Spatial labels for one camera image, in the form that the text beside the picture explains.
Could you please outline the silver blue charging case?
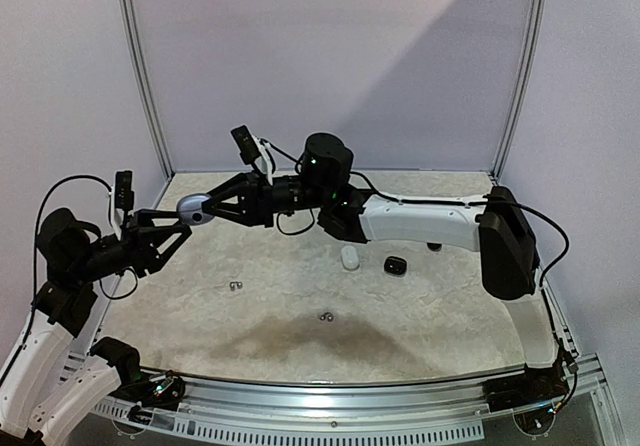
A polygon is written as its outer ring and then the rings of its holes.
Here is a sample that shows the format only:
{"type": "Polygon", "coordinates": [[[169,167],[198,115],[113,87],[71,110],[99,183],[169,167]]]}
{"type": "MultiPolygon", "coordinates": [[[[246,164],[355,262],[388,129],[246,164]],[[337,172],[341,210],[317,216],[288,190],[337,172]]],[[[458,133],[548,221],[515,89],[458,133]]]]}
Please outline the silver blue charging case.
{"type": "Polygon", "coordinates": [[[211,222],[214,216],[205,213],[203,203],[209,199],[204,193],[195,193],[184,196],[176,204],[176,213],[182,224],[199,226],[211,222]]]}

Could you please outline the white oval charging case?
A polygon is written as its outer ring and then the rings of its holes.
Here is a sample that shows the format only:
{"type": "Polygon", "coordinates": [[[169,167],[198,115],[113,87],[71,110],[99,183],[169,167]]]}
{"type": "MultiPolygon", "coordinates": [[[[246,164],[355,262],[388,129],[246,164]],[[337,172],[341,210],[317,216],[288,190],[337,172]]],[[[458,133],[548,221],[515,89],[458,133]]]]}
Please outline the white oval charging case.
{"type": "Polygon", "coordinates": [[[358,252],[354,246],[347,245],[341,249],[340,252],[341,263],[343,267],[348,271],[355,271],[360,266],[360,259],[358,252]]]}

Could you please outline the glossy black earbud charging case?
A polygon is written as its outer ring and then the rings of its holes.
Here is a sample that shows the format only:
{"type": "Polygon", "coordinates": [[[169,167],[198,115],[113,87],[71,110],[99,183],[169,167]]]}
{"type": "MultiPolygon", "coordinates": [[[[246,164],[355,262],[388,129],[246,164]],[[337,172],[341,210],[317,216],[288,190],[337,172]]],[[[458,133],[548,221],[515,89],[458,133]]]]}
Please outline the glossy black earbud charging case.
{"type": "Polygon", "coordinates": [[[385,258],[383,269],[384,272],[397,277],[402,277],[406,274],[408,263],[404,258],[398,256],[388,256],[385,258]]]}

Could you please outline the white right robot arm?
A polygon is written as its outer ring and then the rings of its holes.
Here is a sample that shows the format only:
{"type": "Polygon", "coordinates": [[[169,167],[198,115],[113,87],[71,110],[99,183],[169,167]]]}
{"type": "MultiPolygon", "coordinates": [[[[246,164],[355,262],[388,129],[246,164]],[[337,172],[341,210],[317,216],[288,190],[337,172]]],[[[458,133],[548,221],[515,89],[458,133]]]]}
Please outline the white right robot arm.
{"type": "Polygon", "coordinates": [[[275,177],[269,167],[256,166],[258,159],[269,158],[265,143],[244,126],[232,136],[252,169],[210,190],[202,203],[204,215],[271,227],[279,214],[315,209],[318,225],[341,241],[411,241],[477,252],[482,285],[507,308],[531,368],[518,378],[517,393],[524,401],[537,402],[554,388],[551,366],[560,346],[536,283],[536,238],[509,189],[446,198],[357,188],[350,182],[353,152],[324,132],[306,139],[295,174],[275,177]]]}

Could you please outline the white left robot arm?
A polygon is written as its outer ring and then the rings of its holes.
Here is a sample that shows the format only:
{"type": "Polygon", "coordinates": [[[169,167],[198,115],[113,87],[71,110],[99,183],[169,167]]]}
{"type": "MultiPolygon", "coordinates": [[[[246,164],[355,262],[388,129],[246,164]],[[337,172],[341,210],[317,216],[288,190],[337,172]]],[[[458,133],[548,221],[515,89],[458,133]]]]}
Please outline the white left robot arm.
{"type": "Polygon", "coordinates": [[[133,407],[128,418],[146,424],[151,408],[176,411],[186,384],[176,373],[148,375],[138,350],[104,337],[76,372],[47,398],[41,396],[57,361],[84,329],[98,298],[95,284],[131,272],[141,278],[160,271],[191,234],[176,214],[143,209],[117,233],[102,235],[67,208],[51,212],[35,246],[47,263],[20,339],[1,369],[1,442],[60,445],[104,397],[133,407]]]}

